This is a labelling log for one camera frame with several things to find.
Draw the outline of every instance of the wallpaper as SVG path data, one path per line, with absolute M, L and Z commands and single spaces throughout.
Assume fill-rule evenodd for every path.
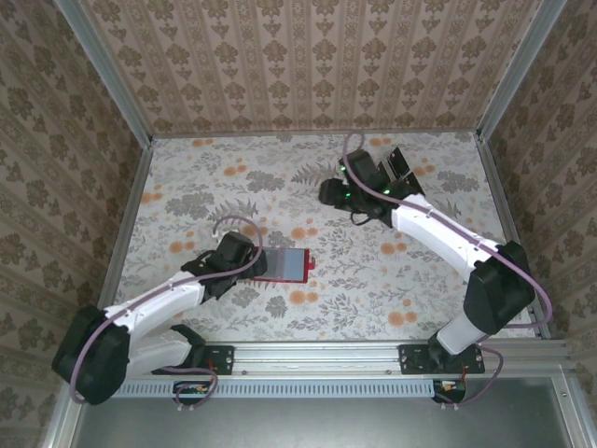
M 49 364 L 98 299 L 140 148 L 52 2 L 0 2 L 0 446 L 36 446 Z
M 145 293 L 215 248 L 214 222 L 237 214 L 258 224 L 265 246 L 310 249 L 315 269 L 307 284 L 240 282 L 219 301 L 177 317 L 206 340 L 429 338 L 462 309 L 466 285 L 407 234 L 377 220 L 356 227 L 349 213 L 318 201 L 322 181 L 339 175 L 343 140 L 342 134 L 155 140 L 118 301 Z M 396 146 L 431 203 L 503 241 L 472 133 L 374 133 L 366 143 L 376 160 Z M 257 242 L 243 223 L 221 229 Z M 526 311 L 522 320 L 529 322 Z
M 535 276 L 597 409 L 597 3 L 571 0 L 491 137 Z
M 153 134 L 474 129 L 538 0 L 82 0 Z

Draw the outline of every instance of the floral tablecloth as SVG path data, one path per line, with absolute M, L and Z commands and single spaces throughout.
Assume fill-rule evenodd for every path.
M 252 218 L 267 246 L 307 247 L 307 284 L 243 282 L 177 318 L 209 341 L 426 339 L 461 309 L 456 271 L 406 234 L 380 222 L 354 226 L 317 200 L 337 174 L 341 134 L 164 139 L 154 156 L 117 301 L 165 281 L 215 248 L 213 223 Z M 352 148 L 358 144 L 354 137 Z M 472 133 L 368 134 L 378 160 L 399 146 L 427 199 L 480 234 L 503 241 Z M 244 225 L 230 226 L 257 241 Z M 528 322 L 524 312 L 518 321 Z M 506 330 L 504 337 L 532 337 Z

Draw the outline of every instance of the smartphone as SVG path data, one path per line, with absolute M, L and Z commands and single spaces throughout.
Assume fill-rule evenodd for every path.
M 307 283 L 309 271 L 315 268 L 309 249 L 264 247 L 268 270 L 253 278 L 257 282 Z

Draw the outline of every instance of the gray floor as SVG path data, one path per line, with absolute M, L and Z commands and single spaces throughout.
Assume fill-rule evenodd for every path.
M 500 380 L 458 411 L 430 399 L 213 399 L 194 412 L 168 399 L 90 407 L 81 448 L 571 446 L 550 380 Z

